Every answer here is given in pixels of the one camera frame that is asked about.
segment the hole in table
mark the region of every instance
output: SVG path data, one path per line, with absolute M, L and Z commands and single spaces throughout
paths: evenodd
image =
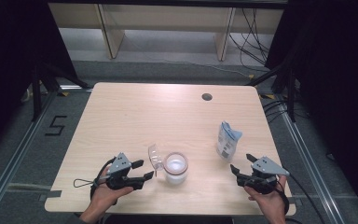
M 210 101 L 210 100 L 212 100 L 212 95 L 209 94 L 209 93 L 203 93 L 203 94 L 202 94 L 202 99 L 203 99 L 204 101 Z

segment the finger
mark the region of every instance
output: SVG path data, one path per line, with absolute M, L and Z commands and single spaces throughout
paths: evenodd
M 284 187 L 286 185 L 286 181 L 287 181 L 287 177 L 286 175 L 278 175 L 279 180 L 278 182 L 280 183 L 280 187 L 282 187 L 282 190 L 284 190 Z
M 106 175 L 106 173 L 107 173 L 107 171 L 109 170 L 109 168 L 110 168 L 110 164 L 107 165 L 107 166 L 103 169 L 103 172 L 101 173 L 101 176 Z
M 116 195 L 118 197 L 127 195 L 127 194 L 129 194 L 131 192 L 133 192 L 133 187 L 125 187 L 125 188 L 122 188 L 122 189 L 115 190 L 115 193 L 116 193 Z
M 251 197 L 254 197 L 255 195 L 259 194 L 257 191 L 255 191 L 255 189 L 252 189 L 251 187 L 245 186 L 244 189 Z

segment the wrist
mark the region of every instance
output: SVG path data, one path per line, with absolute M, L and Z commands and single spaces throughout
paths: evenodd
M 88 224 L 96 223 L 99 217 L 102 214 L 97 212 L 97 209 L 94 209 L 92 205 L 90 205 L 80 216 L 80 219 Z
M 268 222 L 269 222 L 269 224 L 286 224 L 286 218 L 280 217 L 278 219 L 269 220 Z

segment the metal bar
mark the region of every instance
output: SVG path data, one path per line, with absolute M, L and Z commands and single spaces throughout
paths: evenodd
M 34 66 L 34 71 L 32 73 L 32 89 L 34 94 L 34 117 L 32 121 L 35 121 L 39 116 L 40 112 L 42 111 L 42 103 L 40 99 L 40 85 L 39 85 L 39 66 Z
M 28 151 L 29 146 L 34 140 L 36 131 L 39 128 L 39 125 L 42 122 L 43 118 L 45 117 L 48 107 L 51 104 L 51 102 L 54 100 L 56 94 L 57 94 L 56 92 L 52 92 L 48 94 L 48 97 L 46 99 L 46 102 L 44 103 L 40 116 L 36 120 L 33 120 L 31 122 L 31 125 L 28 128 L 26 134 L 22 138 L 19 146 L 17 147 L 9 163 L 7 164 L 5 171 L 0 176 L 0 202 L 6 192 L 8 184 L 10 183 L 14 174 L 16 174 L 18 168 L 20 167 L 21 162 L 26 152 Z
M 48 0 L 49 3 L 77 3 L 103 5 L 170 6 L 170 7 L 247 7 L 285 9 L 288 7 L 308 7 L 312 1 L 288 0 Z
M 67 91 L 92 91 L 92 88 L 90 89 L 84 89 L 77 85 L 61 85 L 58 92 L 67 92 Z
M 285 111 L 286 109 L 287 108 L 285 108 L 284 105 L 280 106 L 281 111 Z M 333 198 L 332 194 L 330 193 L 330 190 L 328 189 L 326 183 L 324 182 L 324 179 L 322 178 L 318 167 L 316 166 L 312 156 L 310 155 L 307 145 L 305 144 L 296 124 L 291 121 L 287 113 L 283 114 L 283 119 L 290 134 L 293 137 L 293 140 L 295 141 L 296 148 L 310 175 L 313 187 L 315 187 L 331 223 L 345 223 L 343 216 L 339 212 L 337 203 Z

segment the aluminum rail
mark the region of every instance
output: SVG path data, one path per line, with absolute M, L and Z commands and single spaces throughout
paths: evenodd
M 16 174 L 17 170 L 19 169 L 21 162 L 28 151 L 29 146 L 32 144 L 35 134 L 39 128 L 40 123 L 42 122 L 43 118 L 46 115 L 48 107 L 50 106 L 51 102 L 56 97 L 56 92 L 49 93 L 47 96 L 46 101 L 44 102 L 43 109 L 39 115 L 39 117 L 32 121 L 26 134 L 22 138 L 19 146 L 17 147 L 16 151 L 14 152 L 13 156 L 11 157 L 5 171 L 0 176 L 0 202 L 4 197 L 4 194 L 7 190 L 7 186 L 12 180 L 14 174 Z
M 280 105 L 280 110 L 287 110 L 286 106 Z M 343 216 L 339 212 L 336 200 L 333 198 L 330 190 L 328 189 L 324 179 L 322 178 L 321 173 L 319 172 L 318 167 L 315 164 L 310 152 L 308 151 L 307 145 L 305 144 L 300 131 L 298 130 L 296 124 L 292 122 L 287 113 L 283 114 L 283 119 L 286 123 L 286 126 L 295 141 L 296 148 L 300 154 L 300 157 L 310 175 L 310 180 L 312 181 L 313 187 L 315 187 L 316 192 L 318 193 L 322 205 L 331 221 L 331 223 L 345 223 Z

